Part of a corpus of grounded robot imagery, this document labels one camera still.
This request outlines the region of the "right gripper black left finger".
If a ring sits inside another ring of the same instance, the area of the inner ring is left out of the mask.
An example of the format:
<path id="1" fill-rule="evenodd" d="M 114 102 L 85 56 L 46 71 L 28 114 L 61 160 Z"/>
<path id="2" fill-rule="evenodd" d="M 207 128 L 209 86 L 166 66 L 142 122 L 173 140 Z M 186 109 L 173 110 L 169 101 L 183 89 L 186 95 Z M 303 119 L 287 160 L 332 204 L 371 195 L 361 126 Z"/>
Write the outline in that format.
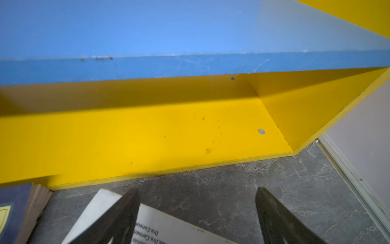
<path id="1" fill-rule="evenodd" d="M 140 207 L 137 188 L 130 189 L 72 244 L 130 244 Z"/>

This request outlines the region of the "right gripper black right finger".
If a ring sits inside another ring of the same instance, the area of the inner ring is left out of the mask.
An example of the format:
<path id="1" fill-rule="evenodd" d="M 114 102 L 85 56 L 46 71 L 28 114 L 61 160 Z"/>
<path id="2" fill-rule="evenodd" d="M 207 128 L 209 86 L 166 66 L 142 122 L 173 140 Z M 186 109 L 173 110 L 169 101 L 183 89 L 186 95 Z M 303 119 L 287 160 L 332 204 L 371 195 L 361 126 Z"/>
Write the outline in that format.
<path id="1" fill-rule="evenodd" d="M 324 244 L 266 188 L 256 193 L 256 208 L 265 244 Z"/>

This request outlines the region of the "white Spanish text book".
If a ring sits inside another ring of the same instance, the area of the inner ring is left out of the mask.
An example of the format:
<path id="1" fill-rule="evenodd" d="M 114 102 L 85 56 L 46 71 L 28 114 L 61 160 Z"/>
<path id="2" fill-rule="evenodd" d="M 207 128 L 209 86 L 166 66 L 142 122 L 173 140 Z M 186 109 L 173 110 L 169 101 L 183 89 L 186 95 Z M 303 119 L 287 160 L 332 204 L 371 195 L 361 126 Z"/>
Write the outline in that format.
<path id="1" fill-rule="evenodd" d="M 121 195 L 100 189 L 63 240 L 69 244 L 112 207 Z M 140 204 L 132 244 L 232 244 L 233 242 L 160 210 Z"/>

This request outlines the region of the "navy Yijing book yellow label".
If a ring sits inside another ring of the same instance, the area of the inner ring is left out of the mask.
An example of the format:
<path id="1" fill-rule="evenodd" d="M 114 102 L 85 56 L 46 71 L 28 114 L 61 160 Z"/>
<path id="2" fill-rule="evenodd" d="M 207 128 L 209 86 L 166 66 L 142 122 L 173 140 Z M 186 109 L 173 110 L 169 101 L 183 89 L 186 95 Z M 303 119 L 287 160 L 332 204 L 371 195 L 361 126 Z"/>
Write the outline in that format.
<path id="1" fill-rule="evenodd" d="M 41 184 L 1 188 L 1 243 L 27 243 L 53 192 Z"/>

